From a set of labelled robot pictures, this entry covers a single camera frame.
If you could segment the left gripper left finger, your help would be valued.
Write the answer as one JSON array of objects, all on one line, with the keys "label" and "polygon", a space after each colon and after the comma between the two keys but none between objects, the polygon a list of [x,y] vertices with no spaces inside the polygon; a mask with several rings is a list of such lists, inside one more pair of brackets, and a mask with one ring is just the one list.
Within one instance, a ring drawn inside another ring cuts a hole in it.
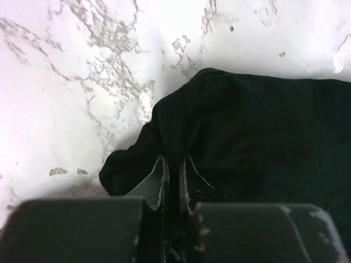
[{"label": "left gripper left finger", "polygon": [[168,163],[124,197],[32,199],[1,229],[1,262],[165,262]]}]

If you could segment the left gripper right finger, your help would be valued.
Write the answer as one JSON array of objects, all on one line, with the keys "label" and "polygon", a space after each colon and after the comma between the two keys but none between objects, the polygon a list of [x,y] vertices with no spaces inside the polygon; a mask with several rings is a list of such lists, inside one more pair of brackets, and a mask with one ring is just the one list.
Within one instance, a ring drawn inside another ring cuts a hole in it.
[{"label": "left gripper right finger", "polygon": [[214,202],[186,157],[179,176],[185,262],[349,262],[334,221],[311,204]]}]

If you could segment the black t shirt blue logo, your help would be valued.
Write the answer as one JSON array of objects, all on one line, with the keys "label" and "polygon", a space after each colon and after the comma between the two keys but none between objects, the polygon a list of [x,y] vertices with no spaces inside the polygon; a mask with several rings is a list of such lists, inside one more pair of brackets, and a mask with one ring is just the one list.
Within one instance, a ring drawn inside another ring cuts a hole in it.
[{"label": "black t shirt blue logo", "polygon": [[108,156],[99,179],[125,195],[185,157],[227,200],[312,203],[350,230],[350,83],[201,70],[153,108],[136,143]]}]

